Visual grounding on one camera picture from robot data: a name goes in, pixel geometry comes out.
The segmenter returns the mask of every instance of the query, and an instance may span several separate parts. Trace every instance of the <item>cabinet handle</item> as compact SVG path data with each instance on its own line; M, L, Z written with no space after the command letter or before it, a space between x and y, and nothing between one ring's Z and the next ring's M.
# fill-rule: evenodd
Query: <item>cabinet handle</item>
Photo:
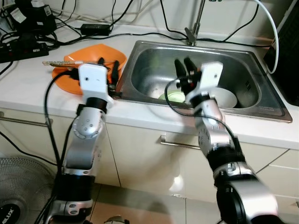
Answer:
M184 148L192 148L192 149L200 150L199 146L192 146L192 145L181 144L181 143L176 143L176 142L168 142L168 141L166 141L166 135L161 135L160 144L168 145L168 146L180 146L180 147L184 147Z
M29 120L20 120L20 119L15 119L15 118L6 118L6 117L4 117L4 112L2 112L2 111L0 111L0 120L15 122L15 123L21 123L21 124L26 124L26 125L35 125L35 126L47 127L46 123L29 121Z

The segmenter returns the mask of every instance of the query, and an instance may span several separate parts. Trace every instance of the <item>sink basin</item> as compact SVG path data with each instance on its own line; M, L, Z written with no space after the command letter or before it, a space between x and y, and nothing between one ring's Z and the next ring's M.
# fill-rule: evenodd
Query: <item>sink basin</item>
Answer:
M199 67L207 62L223 63L218 87L231 91L238 100L234 108L222 108L224 113L292 121L257 58L247 51L137 41L117 85L116 90L122 92L121 99L166 105L159 97L164 94L167 83L176 78L174 60L183 62L187 56ZM169 91L176 89L173 85ZM183 103L173 104L190 108Z

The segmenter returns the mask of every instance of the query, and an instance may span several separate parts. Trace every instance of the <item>power adapter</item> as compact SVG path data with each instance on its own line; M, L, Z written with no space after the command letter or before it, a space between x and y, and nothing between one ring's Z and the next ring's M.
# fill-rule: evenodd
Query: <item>power adapter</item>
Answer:
M111 32L108 24L83 24L79 29L82 35L109 36Z

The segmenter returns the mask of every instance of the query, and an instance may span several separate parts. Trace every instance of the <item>white countertop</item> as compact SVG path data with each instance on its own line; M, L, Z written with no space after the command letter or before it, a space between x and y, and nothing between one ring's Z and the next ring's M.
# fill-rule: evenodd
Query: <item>white countertop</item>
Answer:
M124 32L146 33L150 31L153 31L152 28L116 26L113 34ZM60 41L67 41L74 37L75 34L68 30L60 29L58 32ZM123 52L128 58L137 40L182 43L156 35L119 36L106 40L82 41L51 51L49 56L14 62L12 68L0 77L0 107L43 113L43 97L51 81L53 68L43 66L42 61L63 60L64 55L99 43ZM250 50L263 63L261 58L264 51L261 49L210 42L198 42L198 46ZM0 64L0 70L5 66L6 63ZM241 142L299 150L299 108L288 104L283 98L282 100L293 118L292 123L225 115L226 123L238 135ZM54 85L48 102L49 114L74 117L76 108L80 103L82 103L81 96L67 93ZM108 111L107 123L196 134L193 118L181 117L169 107L163 105L146 105L117 100L114 107Z

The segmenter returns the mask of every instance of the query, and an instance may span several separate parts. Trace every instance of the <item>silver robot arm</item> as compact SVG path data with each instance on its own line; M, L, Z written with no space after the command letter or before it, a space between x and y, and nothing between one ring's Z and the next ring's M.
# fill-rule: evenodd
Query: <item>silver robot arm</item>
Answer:
M198 117L209 116L225 123L216 100L208 94L210 88L218 85L223 65L207 63L198 71L189 58L184 62L187 76L183 65L175 61L177 76L181 78L178 86L194 108L199 146L213 171L222 220L227 224L283 224L274 195L246 163L238 139L220 122Z
M95 64L79 67L80 87L85 105L80 105L71 130L72 142L63 163L63 173L55 183L53 201L46 224L90 224L93 188L101 149L97 143L104 136L105 115L113 106L107 89L107 68ZM113 217L106 224L127 224Z

